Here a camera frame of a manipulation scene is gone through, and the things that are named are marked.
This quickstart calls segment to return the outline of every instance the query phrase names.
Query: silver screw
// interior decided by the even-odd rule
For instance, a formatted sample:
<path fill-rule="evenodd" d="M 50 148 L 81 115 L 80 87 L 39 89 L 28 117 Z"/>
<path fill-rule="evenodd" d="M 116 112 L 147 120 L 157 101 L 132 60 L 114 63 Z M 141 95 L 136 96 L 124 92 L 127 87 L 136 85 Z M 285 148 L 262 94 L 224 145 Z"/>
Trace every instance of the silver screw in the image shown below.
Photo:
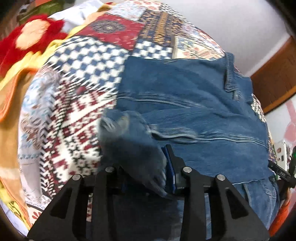
<path fill-rule="evenodd" d="M 183 171 L 186 173 L 191 173 L 192 169 L 191 169 L 191 167 L 184 167 Z"/>
<path fill-rule="evenodd" d="M 225 176 L 222 174 L 217 175 L 218 180 L 220 181 L 224 181 L 225 180 Z"/>
<path fill-rule="evenodd" d="M 106 172 L 113 172 L 114 171 L 114 167 L 106 167 L 105 171 Z"/>
<path fill-rule="evenodd" d="M 79 174 L 75 174 L 75 175 L 72 177 L 72 179 L 73 179 L 74 181 L 78 181 L 78 180 L 80 179 L 80 175 L 79 175 Z"/>

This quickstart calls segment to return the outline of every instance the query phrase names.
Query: white cloth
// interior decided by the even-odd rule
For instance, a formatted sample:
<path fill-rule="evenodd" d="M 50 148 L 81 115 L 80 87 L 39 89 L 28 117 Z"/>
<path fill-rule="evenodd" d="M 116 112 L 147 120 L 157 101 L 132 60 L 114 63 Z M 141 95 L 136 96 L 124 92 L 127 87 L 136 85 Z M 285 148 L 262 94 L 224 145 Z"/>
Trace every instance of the white cloth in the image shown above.
<path fill-rule="evenodd" d="M 70 7 L 50 16 L 55 20 L 63 19 L 65 21 L 63 32 L 69 33 L 74 27 L 83 24 L 88 15 L 96 12 L 103 3 L 99 0 L 88 0 L 80 5 Z"/>
<path fill-rule="evenodd" d="M 14 215 L 14 213 L 0 200 L 0 206 L 8 217 L 12 225 L 23 235 L 27 236 L 29 230 L 26 228 L 25 224 Z"/>

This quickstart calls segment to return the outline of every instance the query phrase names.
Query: yellow fabric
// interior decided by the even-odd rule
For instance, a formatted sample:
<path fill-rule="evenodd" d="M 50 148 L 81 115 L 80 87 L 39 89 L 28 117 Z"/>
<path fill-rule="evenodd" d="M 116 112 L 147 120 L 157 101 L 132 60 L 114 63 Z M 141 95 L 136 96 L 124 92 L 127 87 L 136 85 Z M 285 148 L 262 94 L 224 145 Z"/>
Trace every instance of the yellow fabric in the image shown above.
<path fill-rule="evenodd" d="M 56 39 L 53 40 L 46 48 L 43 54 L 40 51 L 37 53 L 28 52 L 24 58 L 16 62 L 11 68 L 7 71 L 4 79 L 0 82 L 0 90 L 23 68 L 36 68 L 39 69 L 44 65 L 46 60 L 53 55 L 56 49 L 68 38 L 72 37 L 74 34 L 83 29 L 85 25 L 77 26 L 73 28 L 68 36 L 65 39 Z"/>
<path fill-rule="evenodd" d="M 14 213 L 14 215 L 16 215 L 25 224 L 26 228 L 29 230 L 30 226 L 26 222 L 26 219 L 21 211 L 21 208 L 19 207 L 17 202 L 13 201 L 10 198 L 7 190 L 5 189 L 1 181 L 0 181 L 0 199 Z"/>

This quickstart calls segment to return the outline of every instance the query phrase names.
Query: wooden board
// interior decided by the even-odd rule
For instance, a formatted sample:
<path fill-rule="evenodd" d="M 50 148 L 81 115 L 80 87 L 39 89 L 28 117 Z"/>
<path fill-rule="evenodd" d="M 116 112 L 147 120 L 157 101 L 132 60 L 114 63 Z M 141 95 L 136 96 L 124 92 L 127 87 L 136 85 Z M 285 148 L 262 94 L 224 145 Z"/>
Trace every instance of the wooden board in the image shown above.
<path fill-rule="evenodd" d="M 254 94 L 264 113 L 296 93 L 296 42 L 290 37 L 281 49 L 251 76 Z"/>

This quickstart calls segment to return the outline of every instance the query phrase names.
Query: green object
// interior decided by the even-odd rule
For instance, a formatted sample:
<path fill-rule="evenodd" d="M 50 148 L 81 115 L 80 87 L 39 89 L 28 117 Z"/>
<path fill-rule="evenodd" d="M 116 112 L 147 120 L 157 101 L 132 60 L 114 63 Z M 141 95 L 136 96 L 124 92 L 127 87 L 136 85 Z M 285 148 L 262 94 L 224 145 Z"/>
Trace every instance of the green object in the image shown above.
<path fill-rule="evenodd" d="M 47 14 L 48 16 L 64 10 L 64 1 L 63 0 L 51 0 L 49 2 L 43 3 L 35 8 L 33 8 L 28 13 L 25 13 L 24 16 L 21 16 L 19 23 L 25 23 L 30 17 L 37 14 Z"/>

